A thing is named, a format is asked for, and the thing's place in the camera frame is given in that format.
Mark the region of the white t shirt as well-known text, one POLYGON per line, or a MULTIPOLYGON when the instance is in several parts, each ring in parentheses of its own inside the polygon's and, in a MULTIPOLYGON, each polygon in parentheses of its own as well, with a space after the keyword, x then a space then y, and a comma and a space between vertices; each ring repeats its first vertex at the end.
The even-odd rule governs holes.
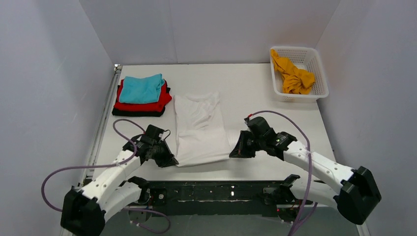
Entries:
POLYGON ((239 132, 225 129, 219 92, 174 96, 178 167, 226 161, 239 132))

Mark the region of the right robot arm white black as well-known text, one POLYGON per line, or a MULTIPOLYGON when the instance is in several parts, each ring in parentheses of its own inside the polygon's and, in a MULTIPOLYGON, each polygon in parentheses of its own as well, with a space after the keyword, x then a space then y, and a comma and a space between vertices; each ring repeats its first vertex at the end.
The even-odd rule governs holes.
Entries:
POLYGON ((317 152, 311 152, 295 136, 276 133, 263 117, 246 118, 230 158, 253 158, 258 151, 296 165, 307 171, 307 179, 291 174, 268 193, 270 202, 294 202, 306 199, 332 207, 348 221, 362 225, 382 196, 369 169, 338 164, 317 152))

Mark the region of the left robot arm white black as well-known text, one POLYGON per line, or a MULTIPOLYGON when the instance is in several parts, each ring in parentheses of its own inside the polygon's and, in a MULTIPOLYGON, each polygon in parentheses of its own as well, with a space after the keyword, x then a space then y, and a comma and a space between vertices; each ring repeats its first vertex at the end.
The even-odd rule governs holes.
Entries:
POLYGON ((134 210, 162 216, 152 210, 152 204, 163 200, 163 193, 152 190, 144 178, 131 174, 148 160, 161 168, 178 164, 164 133, 170 130, 149 125, 143 134, 127 140, 117 158, 98 177, 79 190, 71 189, 64 197, 60 225, 76 236, 98 236, 112 216, 134 203, 134 210))

